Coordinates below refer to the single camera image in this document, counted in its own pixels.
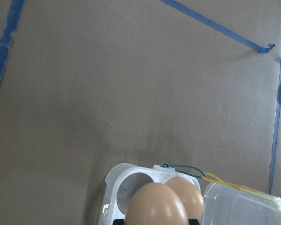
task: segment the gray floor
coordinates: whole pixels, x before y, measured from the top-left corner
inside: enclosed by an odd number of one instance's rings
[[[276,47],[258,54],[159,0],[26,1],[0,90],[0,225],[93,224],[121,162],[268,192],[281,1],[181,2]]]

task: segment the clear plastic lid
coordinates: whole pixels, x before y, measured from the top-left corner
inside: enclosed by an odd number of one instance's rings
[[[268,201],[223,184],[204,194],[202,225],[281,225],[281,198]]]

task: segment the plastic container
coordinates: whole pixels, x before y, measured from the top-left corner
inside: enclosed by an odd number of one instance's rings
[[[204,194],[201,225],[281,225],[281,198],[274,202],[223,184],[210,184]]]
[[[155,165],[150,169],[129,163],[116,165],[105,178],[106,188],[97,224],[112,225],[115,219],[124,219],[131,198],[143,185],[150,182],[164,184],[175,177],[188,180],[200,191],[196,178],[176,172],[173,168]]]
[[[181,177],[200,191],[198,180],[174,168],[153,169],[128,163],[113,167],[105,178],[106,189],[97,225],[112,225],[124,219],[129,202],[139,188],[150,182],[166,183]],[[210,184],[204,194],[201,225],[281,225],[281,198],[268,201],[222,184]]]

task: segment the egg cup hole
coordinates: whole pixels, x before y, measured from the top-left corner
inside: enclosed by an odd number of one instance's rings
[[[121,213],[125,215],[134,194],[142,186],[152,182],[152,178],[142,172],[133,173],[126,177],[120,184],[117,192],[117,205]]]

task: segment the egg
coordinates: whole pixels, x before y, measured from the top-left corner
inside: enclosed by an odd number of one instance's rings
[[[125,225],[188,225],[188,218],[177,194],[161,183],[148,183],[133,196]]]
[[[201,192],[183,178],[173,178],[165,183],[181,199],[189,219],[200,219],[204,212],[204,200]]]

